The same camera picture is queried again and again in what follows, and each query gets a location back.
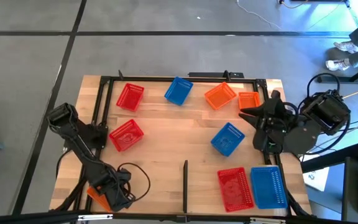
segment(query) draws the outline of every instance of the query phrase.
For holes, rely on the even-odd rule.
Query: concrete floor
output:
[[[298,2],[286,1],[289,5]],[[275,1],[242,1],[292,31],[352,31],[356,28],[344,4],[312,26],[337,4],[307,3],[296,9]],[[0,30],[71,30],[80,0],[0,0]],[[80,30],[277,30],[236,6],[235,0],[94,0],[88,1]],[[283,81],[287,101],[299,103],[308,80],[328,58],[346,57],[332,49],[344,39],[296,37],[77,37],[56,105],[75,104],[83,75],[160,75],[185,77],[188,72],[243,72],[249,78]],[[9,213],[24,164],[59,70],[68,37],[0,37],[0,215]],[[353,75],[358,69],[334,72]],[[313,85],[312,92],[334,88]],[[343,85],[342,95],[358,91]],[[346,100],[358,120],[358,96]],[[355,132],[338,149],[357,141]],[[55,165],[63,141],[47,133],[24,213],[47,211]]]

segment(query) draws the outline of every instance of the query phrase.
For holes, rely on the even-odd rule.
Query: blue mesh basket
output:
[[[189,95],[191,87],[193,87],[192,82],[175,77],[164,97],[168,101],[181,106]]]
[[[277,166],[251,168],[251,182],[259,209],[287,207],[283,180]]]
[[[230,156],[244,138],[245,134],[242,134],[233,124],[227,122],[212,139],[211,144],[222,155]]]

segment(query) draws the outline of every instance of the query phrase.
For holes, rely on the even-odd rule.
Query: red plastic crate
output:
[[[126,83],[116,105],[135,112],[143,98],[144,87]]]
[[[227,212],[254,207],[243,167],[220,170],[218,171],[218,178],[224,208]]]
[[[110,133],[109,137],[116,146],[117,151],[122,152],[141,140],[143,135],[143,131],[136,122],[130,119]]]

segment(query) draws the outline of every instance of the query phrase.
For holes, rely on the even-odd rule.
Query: orange part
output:
[[[107,212],[112,212],[109,202],[105,195],[99,195],[93,187],[88,187],[86,193],[96,202],[98,202]]]
[[[260,106],[259,93],[257,92],[242,92],[239,93],[239,108],[253,108]]]
[[[206,101],[215,110],[221,108],[236,97],[236,93],[229,87],[226,82],[214,87],[212,90],[205,93]]]

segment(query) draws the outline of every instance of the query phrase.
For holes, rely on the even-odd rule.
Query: white sneaker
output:
[[[358,52],[358,46],[354,45],[351,41],[345,41],[341,43],[335,42],[334,45],[337,49],[347,51],[350,54]]]
[[[345,71],[350,67],[349,59],[340,59],[340,60],[328,60],[326,61],[326,66],[331,71],[341,70]]]

